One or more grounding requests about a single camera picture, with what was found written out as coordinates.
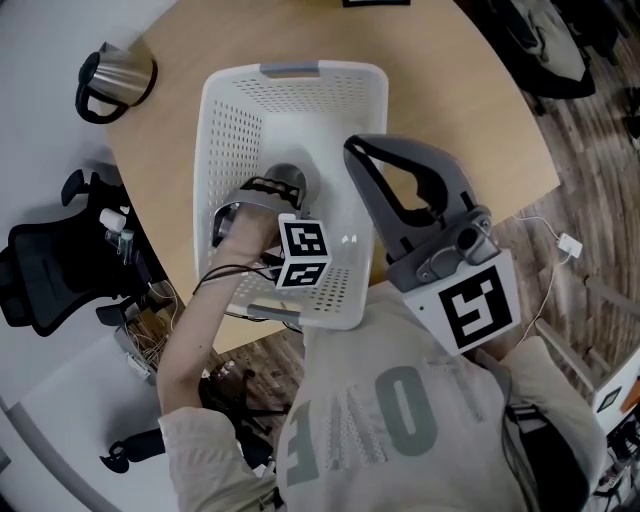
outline kettle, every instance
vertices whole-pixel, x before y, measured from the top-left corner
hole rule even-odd
[[[111,123],[129,107],[142,103],[151,93],[157,77],[158,65],[153,59],[104,43],[80,68],[76,110],[89,123]],[[100,115],[89,110],[90,97],[116,108],[110,114]]]

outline sleeve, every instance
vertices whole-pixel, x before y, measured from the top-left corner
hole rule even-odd
[[[180,512],[269,509],[261,500],[275,477],[258,478],[249,468],[224,414],[183,407],[158,421]]]
[[[604,471],[606,436],[591,407],[551,359],[542,338],[527,338],[501,364],[510,371],[520,398],[564,420],[571,438],[567,441],[585,471],[591,491],[595,490]]]

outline wooden table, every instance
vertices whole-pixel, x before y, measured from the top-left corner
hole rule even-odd
[[[107,132],[127,191],[180,297],[196,284],[193,161],[200,95],[217,70],[309,60],[369,62],[389,77],[388,132],[454,155],[499,222],[558,185],[522,95],[452,0],[344,9],[339,0],[181,0],[138,42],[159,66],[151,96]],[[405,206],[415,181],[387,169]],[[384,275],[378,247],[372,280]],[[227,318],[224,352],[282,328]]]

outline white charger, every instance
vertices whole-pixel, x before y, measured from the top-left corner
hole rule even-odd
[[[582,244],[572,236],[562,233],[557,241],[558,249],[570,254],[574,258],[578,258],[582,252]]]

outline cable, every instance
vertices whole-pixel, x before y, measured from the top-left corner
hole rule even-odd
[[[553,267],[553,270],[551,271],[551,279],[549,280],[549,288],[547,289],[547,294],[544,296],[544,300],[542,301],[542,304],[540,305],[540,309],[538,310],[538,313],[533,318],[533,320],[531,320],[531,322],[527,326],[527,329],[524,331],[524,334],[522,335],[522,338],[520,338],[520,341],[518,343],[516,343],[516,346],[520,345],[520,343],[522,343],[525,340],[525,338],[527,337],[527,334],[529,333],[529,329],[531,329],[531,327],[533,326],[535,321],[538,318],[540,318],[540,315],[542,314],[542,310],[544,309],[544,305],[547,303],[547,299],[549,298],[549,295],[551,295],[551,287],[553,286],[553,279],[556,276],[556,270],[558,270],[558,268],[560,268],[567,261],[569,261],[570,258],[571,258],[571,254],[567,254],[567,257],[563,261],[561,261],[560,263],[558,263],[556,266]]]
[[[560,240],[560,237],[556,234],[556,232],[553,230],[553,228],[551,227],[551,224],[549,224],[547,222],[546,219],[540,217],[539,215],[532,215],[531,217],[516,217],[515,215],[512,215],[512,217],[516,220],[520,220],[520,221],[527,221],[527,220],[541,220],[542,222],[545,223],[545,225],[547,226],[547,228],[549,229],[549,231],[551,232],[551,234],[553,235],[553,238],[555,238],[556,240]]]
[[[175,288],[173,287],[173,285],[168,281],[165,280],[165,283],[167,283],[169,285],[169,288],[171,288],[171,293],[173,293],[173,297],[165,297],[164,295],[160,295],[153,287],[153,285],[151,283],[149,283],[149,289],[155,293],[158,297],[161,297],[163,299],[173,299],[175,301],[176,307],[173,311],[173,315],[171,315],[171,323],[169,325],[171,332],[173,332],[173,321],[176,318],[176,314],[178,313],[178,294],[176,293]]]
[[[253,268],[253,267],[247,267],[245,265],[222,265],[221,267],[214,268],[214,269],[210,270],[209,272],[207,272],[204,275],[204,277],[200,280],[200,282],[198,283],[198,286],[196,286],[196,289],[193,291],[193,294],[195,295],[196,292],[200,289],[200,287],[205,283],[208,283],[208,282],[211,282],[211,281],[216,281],[218,279],[222,279],[222,278],[225,278],[225,277],[231,277],[231,276],[239,275],[239,274],[248,274],[249,272],[253,272],[254,274],[258,274],[260,277],[266,279],[267,281],[274,282],[275,278],[263,274],[262,271],[264,271],[264,270],[267,270],[267,271],[268,270],[280,270],[281,268],[282,268],[282,266]],[[229,270],[227,272],[222,272],[220,274],[213,275],[215,272],[218,272],[219,270],[223,270],[223,269],[235,269],[235,270]]]

